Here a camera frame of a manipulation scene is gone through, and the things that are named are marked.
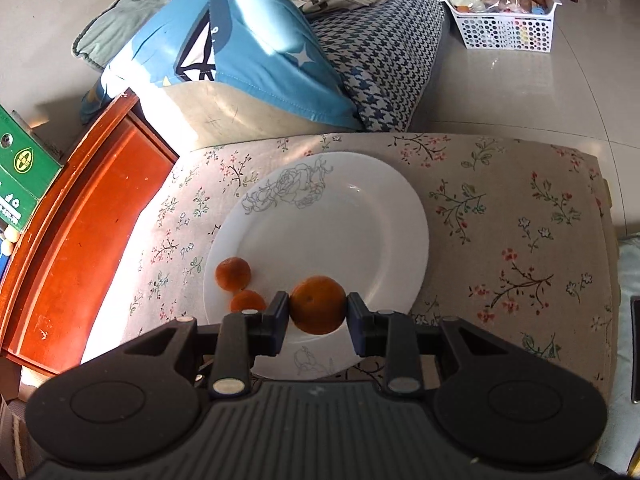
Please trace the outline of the orange mandarin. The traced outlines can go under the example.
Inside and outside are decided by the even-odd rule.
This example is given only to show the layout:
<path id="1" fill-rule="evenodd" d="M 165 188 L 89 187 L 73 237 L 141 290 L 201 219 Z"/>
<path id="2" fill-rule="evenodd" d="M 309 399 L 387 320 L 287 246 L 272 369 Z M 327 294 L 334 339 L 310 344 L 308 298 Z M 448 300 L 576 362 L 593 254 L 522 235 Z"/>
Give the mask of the orange mandarin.
<path id="1" fill-rule="evenodd" d="M 231 312 L 242 312 L 244 310 L 263 311 L 267 309 L 267 304 L 254 290 L 244 289 L 237 292 L 231 299 L 229 304 Z"/>
<path id="2" fill-rule="evenodd" d="M 303 332 L 325 335 L 337 330 L 346 316 L 346 292 L 328 276 L 300 282 L 290 295 L 291 318 Z"/>
<path id="3" fill-rule="evenodd" d="M 250 265 L 240 257 L 224 259 L 215 269 L 215 281 L 226 292 L 240 292 L 246 289 L 251 279 Z"/>

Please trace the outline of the white floral plate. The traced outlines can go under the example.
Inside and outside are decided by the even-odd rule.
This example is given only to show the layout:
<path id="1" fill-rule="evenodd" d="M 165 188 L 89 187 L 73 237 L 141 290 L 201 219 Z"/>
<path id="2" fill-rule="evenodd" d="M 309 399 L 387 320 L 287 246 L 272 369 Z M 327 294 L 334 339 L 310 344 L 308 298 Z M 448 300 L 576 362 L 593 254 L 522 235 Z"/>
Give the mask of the white floral plate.
<path id="1" fill-rule="evenodd" d="M 372 311 L 407 313 L 428 246 L 420 197 L 392 166 L 357 153 L 306 157 L 268 174 L 231 208 L 206 260 L 204 315 L 216 324 L 229 312 L 231 296 L 215 282 L 229 257 L 250 265 L 250 289 L 265 300 L 325 275 Z"/>

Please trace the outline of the floral tablecloth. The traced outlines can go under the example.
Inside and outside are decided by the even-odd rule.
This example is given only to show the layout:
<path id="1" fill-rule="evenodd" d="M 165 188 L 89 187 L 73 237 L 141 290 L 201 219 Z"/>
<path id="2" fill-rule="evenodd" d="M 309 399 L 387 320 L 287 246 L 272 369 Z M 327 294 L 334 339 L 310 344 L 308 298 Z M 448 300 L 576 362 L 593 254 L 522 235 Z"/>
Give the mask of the floral tablecloth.
<path id="1" fill-rule="evenodd" d="M 617 244 L 597 159 L 488 136 L 343 133 L 184 155 L 140 214 L 85 348 L 93 359 L 171 321 L 204 315 L 206 260 L 240 197 L 274 170 L 334 152 L 371 156 L 418 193 L 430 246 L 407 313 L 457 316 L 609 393 Z"/>

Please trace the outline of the egg on cabinet left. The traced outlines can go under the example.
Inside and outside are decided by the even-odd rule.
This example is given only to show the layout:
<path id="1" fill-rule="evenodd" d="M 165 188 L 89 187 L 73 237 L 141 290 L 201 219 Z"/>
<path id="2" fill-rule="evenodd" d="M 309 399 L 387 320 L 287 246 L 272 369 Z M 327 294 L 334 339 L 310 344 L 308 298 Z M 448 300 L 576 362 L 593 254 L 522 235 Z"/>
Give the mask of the egg on cabinet left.
<path id="1" fill-rule="evenodd" d="M 9 257 L 14 252 L 15 243 L 10 240 L 2 240 L 0 245 L 1 255 Z"/>

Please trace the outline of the egg on cabinet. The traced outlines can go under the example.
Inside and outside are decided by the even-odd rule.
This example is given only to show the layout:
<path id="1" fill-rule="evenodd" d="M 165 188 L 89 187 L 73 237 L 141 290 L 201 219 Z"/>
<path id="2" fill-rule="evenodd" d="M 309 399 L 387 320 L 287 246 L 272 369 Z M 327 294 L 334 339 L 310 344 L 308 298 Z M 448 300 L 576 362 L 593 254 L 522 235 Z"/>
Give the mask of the egg on cabinet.
<path id="1" fill-rule="evenodd" d="M 4 238 L 11 243 L 16 243 L 20 238 L 20 232 L 18 232 L 13 226 L 7 226 L 3 230 L 3 235 Z"/>
<path id="2" fill-rule="evenodd" d="M 1 255 L 9 257 L 14 252 L 15 243 L 10 240 L 2 240 L 0 245 Z"/>

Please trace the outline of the egg on cabinet right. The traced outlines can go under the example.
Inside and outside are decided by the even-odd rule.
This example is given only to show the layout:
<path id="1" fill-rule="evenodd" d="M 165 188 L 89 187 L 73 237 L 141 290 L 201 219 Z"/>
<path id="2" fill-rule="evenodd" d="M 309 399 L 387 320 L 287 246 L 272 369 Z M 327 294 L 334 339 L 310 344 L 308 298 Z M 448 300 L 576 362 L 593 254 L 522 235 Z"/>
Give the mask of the egg on cabinet right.
<path id="1" fill-rule="evenodd" d="M 4 238 L 11 243 L 16 243 L 20 238 L 20 232 L 18 232 L 13 226 L 7 226 L 3 230 L 3 235 Z"/>

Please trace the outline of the green cardboard box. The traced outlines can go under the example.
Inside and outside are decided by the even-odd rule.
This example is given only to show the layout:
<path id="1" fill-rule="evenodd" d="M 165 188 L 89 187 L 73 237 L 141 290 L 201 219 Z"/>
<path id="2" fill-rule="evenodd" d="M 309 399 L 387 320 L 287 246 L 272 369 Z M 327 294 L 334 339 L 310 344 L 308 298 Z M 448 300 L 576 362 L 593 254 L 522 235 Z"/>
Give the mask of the green cardboard box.
<path id="1" fill-rule="evenodd" d="M 0 134 L 1 219 L 22 232 L 62 165 L 4 108 Z"/>

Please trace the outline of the blue shark cushion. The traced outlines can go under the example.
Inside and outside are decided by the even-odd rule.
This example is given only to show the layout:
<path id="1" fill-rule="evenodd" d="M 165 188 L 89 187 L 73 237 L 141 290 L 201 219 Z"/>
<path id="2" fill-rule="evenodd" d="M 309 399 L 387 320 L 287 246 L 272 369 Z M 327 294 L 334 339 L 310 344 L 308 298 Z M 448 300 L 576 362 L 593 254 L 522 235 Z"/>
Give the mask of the blue shark cushion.
<path id="1" fill-rule="evenodd" d="M 303 13 L 291 0 L 171 0 L 82 98 L 91 122 L 125 91 L 179 155 L 251 140 L 360 129 Z"/>

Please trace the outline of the houndstooth sofa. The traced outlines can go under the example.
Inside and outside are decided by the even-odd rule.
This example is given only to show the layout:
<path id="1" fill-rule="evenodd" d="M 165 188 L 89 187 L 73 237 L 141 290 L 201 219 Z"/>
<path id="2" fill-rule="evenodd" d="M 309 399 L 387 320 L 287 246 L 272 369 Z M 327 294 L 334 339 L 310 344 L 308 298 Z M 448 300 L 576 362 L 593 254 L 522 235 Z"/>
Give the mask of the houndstooth sofa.
<path id="1" fill-rule="evenodd" d="M 405 131 L 449 18 L 440 0 L 387 0 L 311 22 L 367 131 Z"/>

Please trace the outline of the white plastic basket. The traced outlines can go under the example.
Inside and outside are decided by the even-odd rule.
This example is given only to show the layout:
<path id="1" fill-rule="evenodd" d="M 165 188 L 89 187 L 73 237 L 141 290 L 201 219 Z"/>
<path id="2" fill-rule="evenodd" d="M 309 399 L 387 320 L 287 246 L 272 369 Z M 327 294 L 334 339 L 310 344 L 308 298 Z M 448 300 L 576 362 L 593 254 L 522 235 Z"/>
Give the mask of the white plastic basket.
<path id="1" fill-rule="evenodd" d="M 470 50 L 508 50 L 549 53 L 552 49 L 555 11 L 560 0 L 551 0 L 549 12 L 461 13 L 448 1 L 463 44 Z"/>

